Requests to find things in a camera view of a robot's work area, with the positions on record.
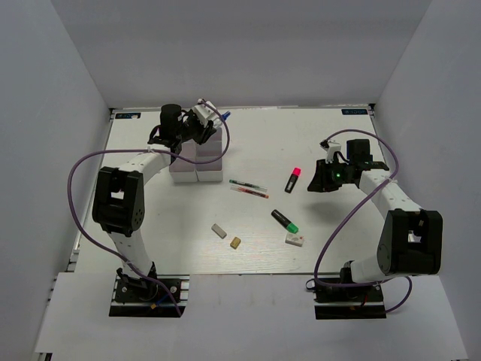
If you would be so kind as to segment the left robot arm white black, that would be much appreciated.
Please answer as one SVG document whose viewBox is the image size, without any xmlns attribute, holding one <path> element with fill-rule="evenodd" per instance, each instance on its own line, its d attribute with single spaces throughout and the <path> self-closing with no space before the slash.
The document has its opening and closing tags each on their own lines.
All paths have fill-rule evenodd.
<svg viewBox="0 0 481 361">
<path fill-rule="evenodd" d="M 225 117 L 205 99 L 199 99 L 189 110 L 177 104 L 163 105 L 147 147 L 134 150 L 128 162 L 118 167 L 104 166 L 98 172 L 92 218 L 115 245 L 111 253 L 123 263 L 120 277 L 132 281 L 133 291 L 143 300 L 154 298 L 159 291 L 156 266 L 141 234 L 144 188 L 160 171 L 178 163 L 197 167 L 220 161 L 222 154 L 200 158 L 184 150 L 206 144 L 224 126 Z"/>
</svg>

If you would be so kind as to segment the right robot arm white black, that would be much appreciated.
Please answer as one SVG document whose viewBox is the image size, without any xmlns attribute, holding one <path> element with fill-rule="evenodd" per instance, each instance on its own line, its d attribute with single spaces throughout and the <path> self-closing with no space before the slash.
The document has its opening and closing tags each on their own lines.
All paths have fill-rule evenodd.
<svg viewBox="0 0 481 361">
<path fill-rule="evenodd" d="M 329 193 L 344 184 L 354 184 L 365 194 L 362 204 L 374 204 L 384 219 L 377 248 L 363 260 L 350 260 L 340 270 L 334 284 L 316 278 L 323 287 L 336 287 L 347 299 L 358 299 L 367 287 L 392 278 L 435 275 L 441 267 L 443 218 L 414 202 L 396 183 L 395 173 L 382 161 L 374 160 L 370 142 L 347 142 L 347 158 L 341 145 L 324 140 L 324 159 L 316 162 L 315 175 L 308 186 L 313 193 Z"/>
</svg>

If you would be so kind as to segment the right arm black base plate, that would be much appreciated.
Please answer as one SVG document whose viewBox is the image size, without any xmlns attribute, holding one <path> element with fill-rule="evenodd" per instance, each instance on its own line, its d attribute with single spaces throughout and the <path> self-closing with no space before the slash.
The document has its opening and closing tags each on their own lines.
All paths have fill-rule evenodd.
<svg viewBox="0 0 481 361">
<path fill-rule="evenodd" d="M 385 319 L 386 309 L 380 286 L 337 288 L 318 285 L 314 279 L 305 284 L 314 294 L 317 320 Z"/>
</svg>

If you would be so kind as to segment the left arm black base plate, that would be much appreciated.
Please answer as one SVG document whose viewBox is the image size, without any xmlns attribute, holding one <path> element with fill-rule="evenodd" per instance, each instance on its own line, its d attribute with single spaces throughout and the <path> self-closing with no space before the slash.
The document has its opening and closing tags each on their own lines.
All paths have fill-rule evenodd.
<svg viewBox="0 0 481 361">
<path fill-rule="evenodd" d="M 162 277 L 159 275 L 158 278 L 172 293 L 180 314 L 177 313 L 170 296 L 161 287 L 155 285 L 151 291 L 136 290 L 116 276 L 109 316 L 179 318 L 187 306 L 190 276 L 166 275 Z"/>
</svg>

